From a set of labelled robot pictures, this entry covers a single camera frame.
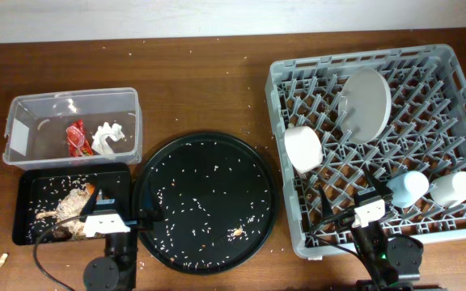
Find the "white wall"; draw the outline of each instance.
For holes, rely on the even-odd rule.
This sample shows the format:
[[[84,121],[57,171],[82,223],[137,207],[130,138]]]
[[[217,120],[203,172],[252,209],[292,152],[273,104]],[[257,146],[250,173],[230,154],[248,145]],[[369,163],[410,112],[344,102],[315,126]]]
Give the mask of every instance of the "white wall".
[[[464,0],[0,0],[0,43],[466,27]]]

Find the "white sticker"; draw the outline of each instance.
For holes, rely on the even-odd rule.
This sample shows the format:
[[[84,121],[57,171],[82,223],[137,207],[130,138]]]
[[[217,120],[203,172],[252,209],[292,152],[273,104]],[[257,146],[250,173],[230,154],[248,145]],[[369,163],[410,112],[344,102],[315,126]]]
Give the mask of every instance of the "white sticker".
[[[28,132],[30,129],[21,121],[14,119],[10,136],[10,148],[26,156],[28,146]]]

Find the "white plate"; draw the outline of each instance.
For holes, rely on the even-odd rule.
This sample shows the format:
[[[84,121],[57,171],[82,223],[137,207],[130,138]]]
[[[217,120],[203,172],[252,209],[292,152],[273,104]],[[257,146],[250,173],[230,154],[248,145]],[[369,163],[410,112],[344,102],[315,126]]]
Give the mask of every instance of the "white plate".
[[[360,69],[343,86],[338,111],[346,111],[341,124],[343,134],[352,131],[349,140],[356,144],[380,135],[392,110],[392,94],[384,77],[373,69]]]

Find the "black rectangular tray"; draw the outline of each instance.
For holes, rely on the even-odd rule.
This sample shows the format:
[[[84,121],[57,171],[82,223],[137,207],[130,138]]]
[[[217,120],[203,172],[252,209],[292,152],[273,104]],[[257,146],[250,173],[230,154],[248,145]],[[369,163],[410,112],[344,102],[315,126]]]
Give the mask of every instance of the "black rectangular tray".
[[[98,184],[106,196],[116,199],[118,206],[124,211],[120,213],[122,218],[130,219],[132,186],[129,167],[124,163],[30,170],[24,172],[19,181],[12,233],[12,241],[16,245],[34,244],[39,235],[56,222],[53,217],[36,221],[36,213],[55,210],[59,201],[71,189],[79,188],[79,184],[73,182],[75,180],[80,180],[80,184]],[[60,240],[49,235],[42,243],[62,241],[65,239]]]

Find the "drying rack grid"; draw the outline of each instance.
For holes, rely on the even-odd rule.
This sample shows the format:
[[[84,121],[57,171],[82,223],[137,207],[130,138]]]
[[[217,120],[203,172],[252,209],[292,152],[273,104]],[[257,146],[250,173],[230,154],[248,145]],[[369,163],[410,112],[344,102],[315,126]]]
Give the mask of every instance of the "drying rack grid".
[[[366,144],[343,135],[339,112],[346,80],[361,68],[372,68],[388,81],[392,111],[381,135]],[[305,259],[321,259],[340,251],[308,235],[321,219],[322,187],[334,213],[354,203],[353,195],[367,187],[367,167],[382,181],[408,170],[424,173],[430,181],[455,171],[466,171],[466,81],[451,47],[445,44],[394,48],[276,61],[265,87],[273,134],[277,140],[294,252]],[[285,151],[283,134],[289,124],[315,130],[324,160],[300,179]],[[452,209],[435,204],[429,195],[407,209],[392,209],[381,220],[388,234],[407,234],[424,243],[466,238],[466,201]],[[332,225],[316,234],[354,249],[349,231]]]

